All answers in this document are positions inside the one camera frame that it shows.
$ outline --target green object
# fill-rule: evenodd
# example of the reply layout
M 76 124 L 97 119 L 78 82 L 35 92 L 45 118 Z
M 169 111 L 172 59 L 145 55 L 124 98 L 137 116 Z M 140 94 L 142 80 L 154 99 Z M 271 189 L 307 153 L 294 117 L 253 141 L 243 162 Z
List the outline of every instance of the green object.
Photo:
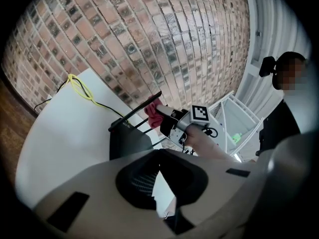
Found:
M 242 133 L 236 133 L 233 135 L 233 140 L 235 143 L 238 143 L 240 141 L 240 138 L 242 136 Z

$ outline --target pink cloth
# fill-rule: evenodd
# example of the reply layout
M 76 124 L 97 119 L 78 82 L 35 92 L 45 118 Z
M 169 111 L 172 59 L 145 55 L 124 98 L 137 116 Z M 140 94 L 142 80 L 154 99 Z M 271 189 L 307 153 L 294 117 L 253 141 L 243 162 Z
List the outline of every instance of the pink cloth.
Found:
M 164 119 L 164 117 L 156 111 L 156 106 L 158 105 L 162 105 L 162 102 L 157 98 L 144 108 L 144 112 L 149 116 L 149 125 L 153 129 L 160 126 Z

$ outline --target wooden floor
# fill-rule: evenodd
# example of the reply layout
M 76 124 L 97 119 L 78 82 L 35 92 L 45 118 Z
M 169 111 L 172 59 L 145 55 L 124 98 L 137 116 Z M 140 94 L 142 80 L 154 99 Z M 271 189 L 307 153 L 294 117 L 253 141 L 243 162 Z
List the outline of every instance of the wooden floor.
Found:
M 23 143 L 34 121 L 35 117 L 0 80 L 0 157 L 12 184 Z

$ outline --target white wall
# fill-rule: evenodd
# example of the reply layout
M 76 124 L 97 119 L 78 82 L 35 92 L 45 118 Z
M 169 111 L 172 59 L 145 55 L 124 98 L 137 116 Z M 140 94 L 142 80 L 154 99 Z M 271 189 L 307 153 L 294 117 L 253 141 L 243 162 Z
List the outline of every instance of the white wall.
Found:
M 286 51 L 309 58 L 311 43 L 294 12 L 283 0 L 248 0 L 250 47 L 243 79 L 236 93 L 257 117 L 267 117 L 283 98 L 272 86 L 272 77 L 259 77 L 264 57 L 276 60 Z

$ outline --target brick wall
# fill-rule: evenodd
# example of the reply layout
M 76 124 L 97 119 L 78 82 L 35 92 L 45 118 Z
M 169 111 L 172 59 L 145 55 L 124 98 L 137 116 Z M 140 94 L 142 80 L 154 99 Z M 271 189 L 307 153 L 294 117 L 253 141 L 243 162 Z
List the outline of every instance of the brick wall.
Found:
M 180 109 L 237 90 L 249 35 L 247 0 L 34 0 L 2 68 L 32 107 L 91 67 L 132 108 Z

